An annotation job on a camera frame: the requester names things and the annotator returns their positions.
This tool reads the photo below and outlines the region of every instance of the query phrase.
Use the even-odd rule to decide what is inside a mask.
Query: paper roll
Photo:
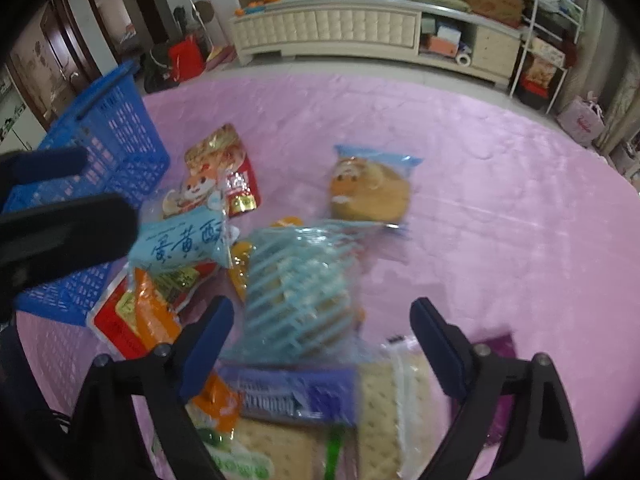
[[[471,56],[469,56],[469,54],[464,54],[463,52],[460,52],[456,56],[456,63],[458,63],[460,66],[469,66],[471,65]]]

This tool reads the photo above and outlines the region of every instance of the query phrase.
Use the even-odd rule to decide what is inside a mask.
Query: purple snack package
[[[515,345],[511,334],[505,334],[484,341],[476,341],[474,344],[484,343],[492,352],[500,357],[516,357]],[[513,407],[513,396],[501,396],[495,409],[494,420],[489,426],[489,431],[484,442],[485,447],[498,444],[507,431],[511,409]],[[458,414],[459,405],[455,400],[451,401],[451,420],[453,421]]]
[[[284,422],[356,425],[356,372],[258,370],[223,366],[218,375],[242,394],[242,416]]]

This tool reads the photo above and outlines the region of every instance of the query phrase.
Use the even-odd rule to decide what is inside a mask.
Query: shelf rack
[[[576,4],[573,0],[562,0],[562,1],[564,1],[568,5],[572,6],[577,11],[577,14],[579,16],[579,19],[576,20],[576,19],[572,18],[569,14],[564,12],[564,10],[557,10],[556,11],[557,14],[559,14],[562,17],[564,17],[569,22],[571,22],[571,23],[573,23],[575,25],[574,44],[577,44],[578,43],[578,39],[580,38],[580,32],[582,31],[582,21],[584,19],[584,9],[582,7],[580,7],[578,4]],[[527,28],[526,38],[524,39],[524,46],[522,47],[522,55],[520,56],[520,62],[518,64],[518,70],[516,71],[515,78],[513,79],[513,83],[511,85],[511,91],[509,92],[509,97],[513,97],[513,93],[515,92],[516,85],[518,84],[518,81],[520,80],[520,74],[522,74],[522,68],[524,67],[524,62],[525,62],[525,59],[527,57],[527,53],[531,52],[530,46],[531,46],[531,40],[534,37],[534,30],[536,30],[536,29],[537,30],[541,30],[545,34],[550,35],[552,38],[555,38],[558,41],[562,41],[562,38],[560,38],[557,34],[552,33],[547,28],[543,27],[539,23],[536,23],[536,17],[538,15],[538,8],[539,7],[540,7],[540,0],[533,0],[533,10],[531,11],[531,17],[528,18],[524,14],[522,15],[524,22],[528,23],[529,27]],[[551,98],[551,101],[549,101],[549,104],[546,107],[546,112],[545,113],[548,114],[551,111],[551,108],[553,107],[554,103],[556,102],[556,98],[558,97],[558,94],[560,93],[560,89],[562,88],[562,85],[564,84],[564,80],[566,78],[566,73],[567,73],[568,69],[566,67],[564,67],[564,66],[556,65],[551,60],[548,60],[545,57],[542,57],[542,59],[544,59],[545,61],[551,63],[553,66],[555,66],[556,68],[558,68],[558,69],[560,69],[562,71],[562,76],[560,78],[560,81],[558,82],[558,86],[556,87],[556,91],[554,92],[554,95]]]

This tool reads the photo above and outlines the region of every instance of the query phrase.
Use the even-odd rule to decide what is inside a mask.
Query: pink gift bag
[[[575,142],[589,146],[604,129],[602,110],[589,92],[585,100],[576,96],[557,117],[558,123]]]

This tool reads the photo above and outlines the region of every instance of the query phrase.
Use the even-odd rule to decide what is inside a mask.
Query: round table
[[[410,334],[410,304],[427,296],[471,340],[511,333],[519,357],[551,355],[587,469],[618,436],[640,392],[640,200],[596,155],[493,105],[376,78],[235,77],[145,104],[172,155],[167,184],[185,175],[186,148],[236,126],[263,198],[233,220],[245,234],[283,216],[327,216],[335,144],[423,158],[406,234],[386,237],[362,277],[363,337]],[[232,294],[226,278],[200,303],[220,290]],[[18,328],[47,400],[69,412],[104,345],[85,328],[28,314]],[[444,434],[446,400],[435,400]]]

